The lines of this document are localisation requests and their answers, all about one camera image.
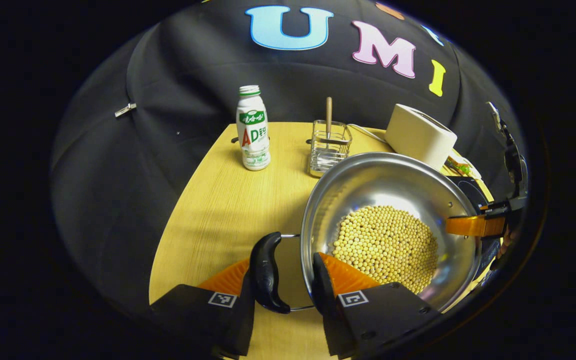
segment metal pot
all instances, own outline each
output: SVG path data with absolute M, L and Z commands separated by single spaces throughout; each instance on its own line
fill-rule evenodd
M 301 224 L 300 248 L 303 278 L 313 303 L 316 304 L 313 255 L 332 253 L 339 223 L 346 215 L 377 205 L 406 210 L 437 237 L 437 269 L 418 296 L 439 312 L 448 309 L 473 281 L 480 265 L 482 243 L 478 237 L 446 233 L 446 219 L 475 216 L 477 212 L 459 187 L 439 171 L 390 152 L 348 157 L 326 171 L 311 192 Z M 289 313 L 290 306 L 277 292 L 279 273 L 274 251 L 282 237 L 297 235 L 274 232 L 255 244 L 250 256 L 250 275 L 258 303 L 274 312 Z

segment pink letter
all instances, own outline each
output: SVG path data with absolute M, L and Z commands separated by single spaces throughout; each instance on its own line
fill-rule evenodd
M 352 54 L 353 59 L 366 64 L 377 64 L 377 59 L 373 55 L 374 48 L 384 68 L 388 68 L 397 58 L 392 69 L 407 78 L 415 78 L 412 53 L 416 47 L 410 41 L 396 38 L 389 45 L 382 32 L 370 23 L 352 21 L 352 25 L 359 29 L 359 51 Z

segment black pot handle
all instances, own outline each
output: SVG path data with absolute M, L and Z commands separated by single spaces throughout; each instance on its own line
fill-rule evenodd
M 250 279 L 254 299 L 264 308 L 275 313 L 290 313 L 290 305 L 279 298 L 279 269 L 275 249 L 282 241 L 281 232 L 262 237 L 250 252 Z

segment wooden table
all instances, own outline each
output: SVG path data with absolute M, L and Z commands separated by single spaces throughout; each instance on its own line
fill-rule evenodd
M 306 202 L 318 181 L 307 173 L 313 123 L 271 122 L 270 165 L 261 171 L 242 164 L 236 125 L 229 125 L 210 148 L 174 207 L 159 242 L 150 274 L 150 303 L 176 285 L 196 286 L 250 255 L 254 244 L 274 231 L 298 234 Z M 384 130 L 368 129 L 383 138 Z M 350 128 L 350 155 L 393 152 L 386 143 Z M 458 173 L 444 166 L 447 176 Z M 493 198 L 478 180 L 489 201 Z M 300 265 L 298 240 L 284 239 L 275 253 L 279 296 L 291 305 L 311 305 Z M 471 290 L 487 273 L 471 283 Z M 329 359 L 322 316 L 315 309 L 277 314 L 254 309 L 247 359 Z

